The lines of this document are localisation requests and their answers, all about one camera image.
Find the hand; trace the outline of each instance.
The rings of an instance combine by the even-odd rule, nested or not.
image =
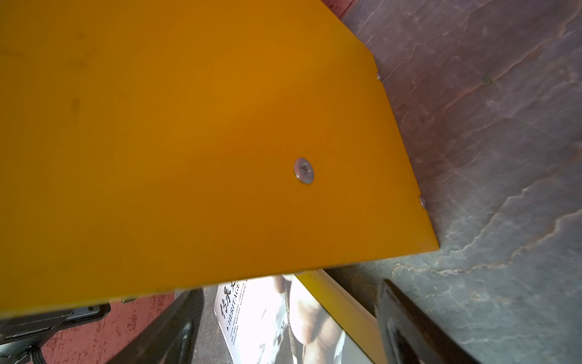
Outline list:
[[[303,363],[333,363],[342,328],[294,275],[273,278],[275,290],[280,294],[285,293],[287,282],[291,282],[289,323],[297,340],[304,345]]]

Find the book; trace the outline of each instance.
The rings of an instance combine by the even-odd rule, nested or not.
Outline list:
[[[219,284],[214,312],[233,362],[384,363],[374,317],[334,283],[320,270]]]

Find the black cable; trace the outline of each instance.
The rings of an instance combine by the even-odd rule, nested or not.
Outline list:
[[[33,364],[47,364],[47,361],[44,360],[44,356],[42,355],[42,351],[39,347],[33,346],[29,349],[30,360]]]

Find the book cover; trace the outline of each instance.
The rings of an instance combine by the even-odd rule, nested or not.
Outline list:
[[[235,364],[372,363],[294,275],[220,284],[214,312]]]

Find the marble surface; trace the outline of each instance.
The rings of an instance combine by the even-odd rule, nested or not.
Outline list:
[[[441,250],[328,270],[392,279],[482,363],[582,357],[582,15],[564,0],[361,0]]]

